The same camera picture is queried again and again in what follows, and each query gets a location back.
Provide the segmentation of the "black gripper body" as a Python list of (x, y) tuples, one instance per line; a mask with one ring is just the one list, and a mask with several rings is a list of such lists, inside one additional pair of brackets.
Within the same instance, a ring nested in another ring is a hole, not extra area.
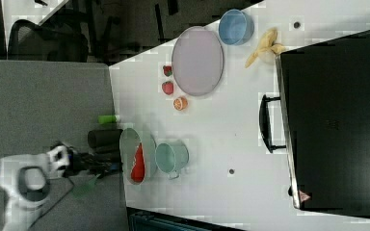
[(69, 164), (65, 170), (65, 177), (75, 176), (81, 171), (87, 170), (90, 174), (98, 175), (94, 170), (94, 154), (80, 153), (75, 150), (68, 150)]

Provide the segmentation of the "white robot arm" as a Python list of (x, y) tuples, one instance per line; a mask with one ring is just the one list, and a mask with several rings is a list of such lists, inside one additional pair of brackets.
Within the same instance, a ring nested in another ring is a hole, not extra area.
[(45, 215), (51, 181), (88, 171), (96, 179), (117, 168), (109, 156), (78, 152), (58, 142), (45, 153), (19, 154), (0, 159), (0, 188), (9, 201), (2, 231), (28, 231)]

